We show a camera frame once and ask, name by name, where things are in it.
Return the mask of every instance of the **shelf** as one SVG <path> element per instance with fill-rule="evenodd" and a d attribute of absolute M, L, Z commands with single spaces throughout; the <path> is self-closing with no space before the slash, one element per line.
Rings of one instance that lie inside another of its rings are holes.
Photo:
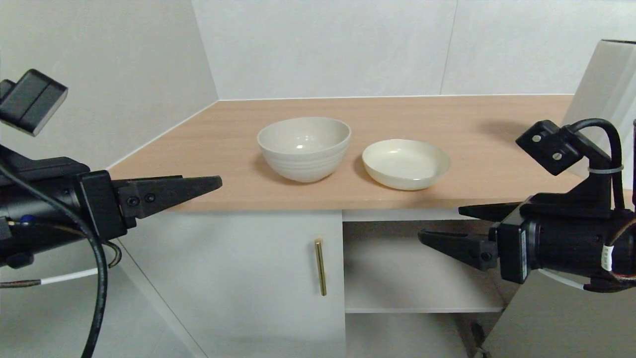
<path fill-rule="evenodd" d="M 504 303 L 490 277 L 417 239 L 421 229 L 473 231 L 487 223 L 346 222 L 347 313 L 498 312 Z"/>
<path fill-rule="evenodd" d="M 449 314 L 348 314 L 347 358 L 467 357 Z"/>

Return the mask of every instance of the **white cabinet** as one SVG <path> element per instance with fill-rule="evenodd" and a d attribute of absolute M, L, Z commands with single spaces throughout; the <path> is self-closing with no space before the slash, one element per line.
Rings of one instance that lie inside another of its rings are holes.
<path fill-rule="evenodd" d="M 122 242 L 208 357 L 345 356 L 341 211 L 170 212 Z"/>

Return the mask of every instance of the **cabinet door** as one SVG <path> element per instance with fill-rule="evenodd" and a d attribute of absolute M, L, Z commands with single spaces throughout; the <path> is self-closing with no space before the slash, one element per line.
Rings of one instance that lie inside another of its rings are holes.
<path fill-rule="evenodd" d="M 633 357 L 635 312 L 636 289 L 597 294 L 533 271 L 488 335 L 484 348 L 493 358 Z"/>
<path fill-rule="evenodd" d="M 163 213 L 122 242 L 208 357 L 345 357 L 341 211 Z"/>

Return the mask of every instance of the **cream bowl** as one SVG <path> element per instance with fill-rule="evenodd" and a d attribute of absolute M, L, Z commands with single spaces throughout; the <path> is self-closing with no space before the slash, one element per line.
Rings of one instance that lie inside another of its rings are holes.
<path fill-rule="evenodd" d="M 385 140 L 364 150 L 367 173 L 378 183 L 400 190 L 428 188 L 450 169 L 450 157 L 423 141 Z"/>
<path fill-rule="evenodd" d="M 263 128 L 257 135 L 263 157 L 276 173 L 302 183 L 336 171 L 349 147 L 351 128 L 326 117 L 300 117 Z"/>

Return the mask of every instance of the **white wall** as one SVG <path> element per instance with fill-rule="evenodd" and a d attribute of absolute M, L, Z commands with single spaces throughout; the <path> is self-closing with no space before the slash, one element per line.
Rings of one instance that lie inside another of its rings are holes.
<path fill-rule="evenodd" d="M 573 94 L 635 1 L 193 0 L 221 99 Z"/>
<path fill-rule="evenodd" d="M 2 125 L 2 144 L 34 158 L 104 168 L 217 100 L 189 0 L 2 0 L 0 48 L 3 78 L 36 68 L 69 87 L 37 138 Z M 2 279 L 91 268 L 92 257 L 82 241 Z M 95 277 L 0 292 L 0 356 L 78 357 L 95 293 Z M 96 357 L 192 357 L 145 294 L 111 270 Z"/>
<path fill-rule="evenodd" d="M 36 68 L 69 87 L 31 157 L 105 168 L 217 100 L 189 0 L 0 1 L 2 76 Z"/>

